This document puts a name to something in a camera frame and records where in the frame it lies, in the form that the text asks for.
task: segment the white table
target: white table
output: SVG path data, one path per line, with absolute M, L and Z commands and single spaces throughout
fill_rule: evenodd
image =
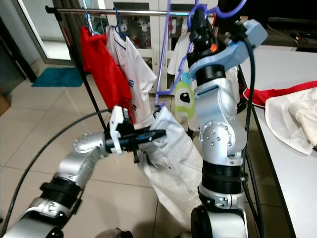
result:
M 288 88 L 317 80 L 317 54 L 257 49 L 256 82 L 258 90 Z M 250 61 L 241 65 L 250 85 Z M 317 237 L 317 152 L 305 156 L 278 140 L 265 122 L 264 109 L 254 116 L 273 168 L 275 182 L 290 232 L 298 238 Z

